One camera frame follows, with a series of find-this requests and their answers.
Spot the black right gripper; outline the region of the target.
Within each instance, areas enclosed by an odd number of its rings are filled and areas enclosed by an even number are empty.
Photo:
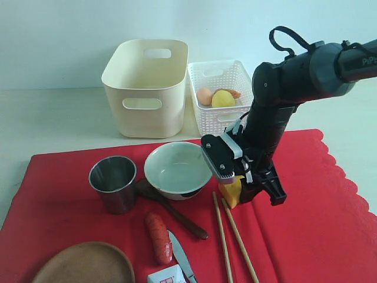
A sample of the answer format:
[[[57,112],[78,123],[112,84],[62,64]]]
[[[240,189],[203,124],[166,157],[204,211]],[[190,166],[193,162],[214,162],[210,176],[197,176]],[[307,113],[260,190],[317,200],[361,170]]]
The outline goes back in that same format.
[[[241,203],[252,201],[262,191],[269,195],[273,206],[286,200],[287,194],[272,160],[283,133],[283,129],[238,130],[236,141],[243,151],[241,166],[237,170],[244,176],[241,180]]]

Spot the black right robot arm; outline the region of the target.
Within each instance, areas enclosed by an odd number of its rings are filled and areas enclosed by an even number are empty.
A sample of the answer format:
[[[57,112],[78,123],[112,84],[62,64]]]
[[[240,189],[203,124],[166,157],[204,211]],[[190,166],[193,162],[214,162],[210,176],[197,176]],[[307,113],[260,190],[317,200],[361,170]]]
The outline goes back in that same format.
[[[265,191],[273,206],[282,204],[286,193],[272,157],[291,115],[307,101],[343,96],[357,81],[374,77],[376,41],[317,42],[281,63],[261,63],[252,76],[254,99],[241,136],[253,180],[242,181],[240,201]]]

